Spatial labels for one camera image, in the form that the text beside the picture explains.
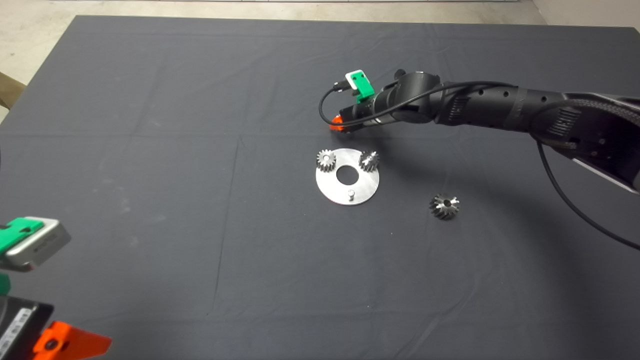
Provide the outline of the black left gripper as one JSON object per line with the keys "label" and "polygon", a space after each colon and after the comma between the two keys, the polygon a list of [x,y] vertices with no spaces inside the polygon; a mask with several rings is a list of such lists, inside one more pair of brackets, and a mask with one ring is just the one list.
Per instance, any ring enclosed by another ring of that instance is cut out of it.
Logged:
{"label": "black left gripper", "polygon": [[86,360],[107,353],[112,344],[110,337],[61,321],[53,321],[43,331],[54,309],[49,303],[2,295],[0,358]]}

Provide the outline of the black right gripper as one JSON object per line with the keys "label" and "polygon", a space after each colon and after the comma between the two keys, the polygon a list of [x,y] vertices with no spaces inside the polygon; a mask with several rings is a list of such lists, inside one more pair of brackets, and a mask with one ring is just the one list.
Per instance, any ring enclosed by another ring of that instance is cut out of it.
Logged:
{"label": "black right gripper", "polygon": [[332,132],[350,133],[361,130],[362,128],[386,125],[388,123],[388,115],[371,118],[368,121],[361,121],[384,111],[388,108],[388,95],[376,95],[363,102],[349,105],[340,110],[340,114],[336,114],[330,120],[330,130]]}

